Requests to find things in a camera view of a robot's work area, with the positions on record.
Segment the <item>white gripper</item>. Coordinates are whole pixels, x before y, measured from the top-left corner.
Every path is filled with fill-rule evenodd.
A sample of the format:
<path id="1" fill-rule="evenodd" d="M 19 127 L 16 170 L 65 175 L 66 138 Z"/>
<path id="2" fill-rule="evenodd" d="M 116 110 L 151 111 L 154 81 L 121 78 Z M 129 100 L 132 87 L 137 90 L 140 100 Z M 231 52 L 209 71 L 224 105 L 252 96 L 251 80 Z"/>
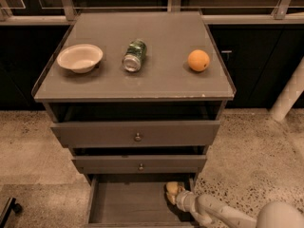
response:
<path id="1" fill-rule="evenodd" d="M 185 190 L 184 186 L 181 184 L 178 185 L 178 192 L 177 197 L 170 193 L 166 193 L 168 200 L 173 205 L 176 204 L 183 212 L 196 214 L 198 212 L 196 205 L 197 196 L 193 192 Z"/>

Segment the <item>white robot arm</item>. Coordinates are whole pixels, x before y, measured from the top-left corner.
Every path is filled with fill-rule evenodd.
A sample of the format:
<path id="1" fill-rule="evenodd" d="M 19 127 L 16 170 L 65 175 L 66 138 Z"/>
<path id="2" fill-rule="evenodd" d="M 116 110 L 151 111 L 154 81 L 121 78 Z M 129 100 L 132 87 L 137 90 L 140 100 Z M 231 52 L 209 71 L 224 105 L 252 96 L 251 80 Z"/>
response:
<path id="1" fill-rule="evenodd" d="M 282 121 L 303 91 L 304 59 L 301 59 L 272 106 L 272 117 Z M 257 218 L 251 218 L 210 195 L 195 195 L 176 181 L 168 182 L 165 188 L 168 200 L 183 212 L 189 212 L 202 226 L 209 226 L 216 218 L 229 228 L 304 228 L 304 216 L 285 202 L 272 201 L 262 207 Z"/>

